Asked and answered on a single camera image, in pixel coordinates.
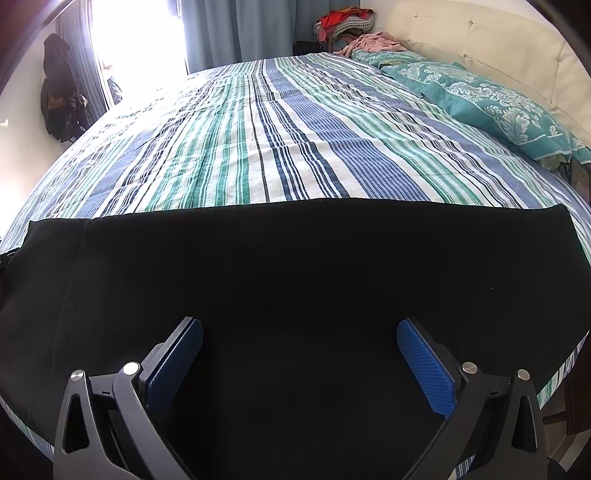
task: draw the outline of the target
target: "pile of clothes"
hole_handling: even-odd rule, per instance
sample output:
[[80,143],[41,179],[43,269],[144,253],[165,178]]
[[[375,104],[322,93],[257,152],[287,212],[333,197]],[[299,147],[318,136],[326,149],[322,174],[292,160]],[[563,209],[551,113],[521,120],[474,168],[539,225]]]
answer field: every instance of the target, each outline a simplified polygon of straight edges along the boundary
[[396,40],[388,32],[380,31],[377,33],[368,33],[361,35],[346,45],[342,50],[335,51],[337,55],[351,58],[351,54],[355,50],[363,51],[405,51],[398,40]]
[[314,33],[324,50],[342,50],[348,44],[369,32],[374,26],[374,11],[369,8],[343,8],[331,10],[314,25]]

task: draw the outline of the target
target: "red clothing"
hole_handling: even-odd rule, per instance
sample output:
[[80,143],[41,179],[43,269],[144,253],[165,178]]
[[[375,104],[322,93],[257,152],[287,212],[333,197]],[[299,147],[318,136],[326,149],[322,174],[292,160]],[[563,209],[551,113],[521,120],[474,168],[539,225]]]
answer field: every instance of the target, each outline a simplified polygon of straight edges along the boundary
[[369,8],[349,7],[343,8],[342,10],[331,10],[328,15],[319,19],[319,22],[322,23],[322,28],[327,29],[343,20],[347,20],[351,15],[356,15],[359,18],[367,18],[370,13],[374,13],[374,11]]

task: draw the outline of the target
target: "metal screw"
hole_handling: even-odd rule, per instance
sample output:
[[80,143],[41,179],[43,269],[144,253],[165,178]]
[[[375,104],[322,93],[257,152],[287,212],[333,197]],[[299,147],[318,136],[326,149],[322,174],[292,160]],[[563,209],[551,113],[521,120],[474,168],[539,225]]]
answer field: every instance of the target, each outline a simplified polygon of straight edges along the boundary
[[518,376],[520,379],[522,379],[522,380],[524,380],[524,381],[526,381],[526,382],[527,382],[527,381],[530,379],[530,373],[529,373],[527,370],[523,369],[523,368],[520,368],[520,369],[517,371],[517,376]]
[[135,375],[139,370],[138,362],[129,362],[123,366],[123,373],[125,375]]
[[472,362],[464,362],[462,364],[462,370],[464,370],[464,372],[469,375],[474,375],[476,372],[478,372],[478,367]]
[[78,382],[82,377],[84,377],[84,372],[82,370],[74,370],[70,375],[70,379],[73,382]]

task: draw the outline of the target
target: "pink clothing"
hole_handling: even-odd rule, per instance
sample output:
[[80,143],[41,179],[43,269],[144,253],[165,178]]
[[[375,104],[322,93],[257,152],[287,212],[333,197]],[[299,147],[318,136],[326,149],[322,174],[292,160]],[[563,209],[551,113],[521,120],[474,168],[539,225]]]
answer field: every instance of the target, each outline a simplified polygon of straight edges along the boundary
[[382,31],[361,35],[357,40],[353,40],[349,45],[343,48],[343,50],[336,51],[335,53],[337,55],[350,58],[353,51],[358,49],[363,51],[406,50],[406,48],[404,48],[392,35],[390,35],[388,32]]

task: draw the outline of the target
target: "tufted headboard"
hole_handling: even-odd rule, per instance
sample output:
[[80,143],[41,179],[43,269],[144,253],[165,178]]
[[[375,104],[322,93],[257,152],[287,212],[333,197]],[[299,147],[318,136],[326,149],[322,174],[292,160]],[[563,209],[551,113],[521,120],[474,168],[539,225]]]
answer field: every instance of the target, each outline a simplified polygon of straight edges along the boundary
[[409,50],[527,95],[591,147],[591,78],[557,31],[451,0],[392,0],[385,29]]

